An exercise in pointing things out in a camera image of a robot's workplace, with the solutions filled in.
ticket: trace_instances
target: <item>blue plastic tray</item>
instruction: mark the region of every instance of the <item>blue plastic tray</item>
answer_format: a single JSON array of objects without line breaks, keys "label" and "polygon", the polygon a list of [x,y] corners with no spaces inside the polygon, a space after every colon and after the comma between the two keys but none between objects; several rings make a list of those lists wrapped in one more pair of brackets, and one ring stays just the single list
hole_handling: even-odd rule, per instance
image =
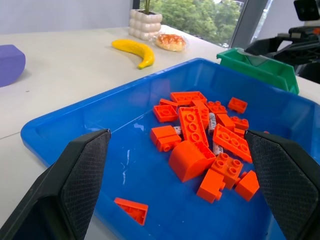
[{"label": "blue plastic tray", "polygon": [[[231,97],[242,99],[248,107],[241,117],[249,120],[250,129],[297,141],[320,159],[319,105],[199,58],[34,119],[21,137],[49,166],[74,138],[111,129],[95,214],[122,239],[285,239],[260,191],[246,202],[225,189],[220,201],[210,204],[196,196],[203,176],[181,183],[168,165],[170,152],[157,151],[150,130],[165,124],[152,108],[179,91],[201,91],[225,106]],[[245,163],[242,171],[252,167]],[[145,225],[122,211],[113,202],[116,197],[147,204]]]}]

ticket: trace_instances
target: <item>tree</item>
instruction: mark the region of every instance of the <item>tree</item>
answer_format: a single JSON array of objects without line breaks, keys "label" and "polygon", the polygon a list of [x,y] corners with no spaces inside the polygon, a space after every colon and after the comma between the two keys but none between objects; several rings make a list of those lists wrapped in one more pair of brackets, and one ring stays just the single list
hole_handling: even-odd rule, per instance
[{"label": "tree", "polygon": [[232,0],[151,0],[150,9],[163,15],[162,24],[220,45],[229,43],[240,16]]}]

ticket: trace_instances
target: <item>orange sloped lego brick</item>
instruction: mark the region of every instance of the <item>orange sloped lego brick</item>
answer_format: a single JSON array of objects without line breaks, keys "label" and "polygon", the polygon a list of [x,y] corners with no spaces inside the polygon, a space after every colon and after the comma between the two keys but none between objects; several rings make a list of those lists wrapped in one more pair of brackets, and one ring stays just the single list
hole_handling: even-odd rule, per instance
[{"label": "orange sloped lego brick", "polygon": [[173,126],[160,126],[151,129],[150,138],[154,145],[158,144],[159,139],[177,135]]},{"label": "orange sloped lego brick", "polygon": [[206,169],[210,168],[212,163],[216,160],[216,155],[207,147],[202,141],[195,142],[194,145],[198,148],[198,150],[203,154],[206,159]]},{"label": "orange sloped lego brick", "polygon": [[216,125],[213,133],[213,141],[239,156],[244,161],[252,164],[247,141],[224,126],[220,124]]},{"label": "orange sloped lego brick", "polygon": [[201,175],[208,161],[190,141],[180,142],[170,155],[169,165],[178,178],[184,183]]},{"label": "orange sloped lego brick", "polygon": [[237,134],[239,137],[245,138],[245,130],[235,128],[233,132]]},{"label": "orange sloped lego brick", "polygon": [[227,114],[226,108],[224,106],[222,106],[221,102],[219,102],[219,101],[216,101],[216,102],[209,101],[205,105],[210,110],[211,113]]},{"label": "orange sloped lego brick", "polygon": [[221,124],[230,131],[233,132],[235,130],[236,125],[227,114],[216,114],[215,120],[217,124]]},{"label": "orange sloped lego brick", "polygon": [[222,192],[225,188],[225,183],[223,182],[224,176],[213,171],[211,169],[208,170],[206,173],[198,192],[196,193],[197,196],[203,198],[204,200],[208,201],[209,203],[213,203],[215,200],[220,200],[222,196]]},{"label": "orange sloped lego brick", "polygon": [[239,160],[229,157],[226,153],[220,153],[210,169],[223,175],[225,187],[231,190],[235,185],[243,166],[244,165]]},{"label": "orange sloped lego brick", "polygon": [[252,170],[248,173],[244,172],[235,184],[234,190],[247,201],[251,200],[260,187],[257,175]]},{"label": "orange sloped lego brick", "polygon": [[158,140],[156,148],[159,152],[168,152],[169,150],[174,149],[174,147],[180,142],[181,137],[179,137],[177,134],[173,136],[162,137]]},{"label": "orange sloped lego brick", "polygon": [[164,98],[160,99],[159,105],[171,105],[175,111],[177,111],[178,103],[166,100]]},{"label": "orange sloped lego brick", "polygon": [[195,106],[199,109],[203,127],[206,129],[209,124],[209,109],[207,106],[201,100],[192,100],[190,106]]},{"label": "orange sloped lego brick", "polygon": [[148,205],[116,197],[114,202],[140,225],[145,225]]},{"label": "orange sloped lego brick", "polygon": [[249,128],[249,122],[247,119],[240,119],[237,116],[232,116],[231,120],[234,122],[237,129],[247,130]]},{"label": "orange sloped lego brick", "polygon": [[174,122],[178,119],[178,114],[171,105],[154,106],[153,112],[160,123]]},{"label": "orange sloped lego brick", "polygon": [[248,103],[235,97],[232,97],[228,104],[228,108],[230,108],[231,110],[235,110],[240,114],[243,114],[245,112],[247,106]]},{"label": "orange sloped lego brick", "polygon": [[197,107],[180,107],[178,110],[184,140],[203,142],[209,146],[204,125]]},{"label": "orange sloped lego brick", "polygon": [[201,100],[202,102],[207,102],[207,99],[199,91],[181,91],[181,92],[172,92],[170,94],[172,101],[181,105],[190,105],[192,100]]}]

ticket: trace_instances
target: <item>bread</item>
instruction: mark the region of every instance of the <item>bread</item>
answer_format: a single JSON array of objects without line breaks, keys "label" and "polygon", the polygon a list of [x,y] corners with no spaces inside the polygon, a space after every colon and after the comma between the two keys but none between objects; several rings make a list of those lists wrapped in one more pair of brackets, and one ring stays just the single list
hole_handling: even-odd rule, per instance
[{"label": "bread", "polygon": [[165,50],[180,52],[185,49],[187,43],[182,36],[161,34],[156,38],[155,44]]}]

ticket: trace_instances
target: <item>white wall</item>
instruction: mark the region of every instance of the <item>white wall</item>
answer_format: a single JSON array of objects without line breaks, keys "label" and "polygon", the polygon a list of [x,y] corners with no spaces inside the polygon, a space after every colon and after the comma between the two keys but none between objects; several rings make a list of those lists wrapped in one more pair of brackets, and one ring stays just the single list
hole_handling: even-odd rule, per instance
[{"label": "white wall", "polygon": [[304,22],[298,19],[294,0],[273,0],[257,38],[272,38],[278,33],[288,33],[290,28],[303,25]]},{"label": "white wall", "polygon": [[133,0],[0,0],[0,34],[125,27]]}]

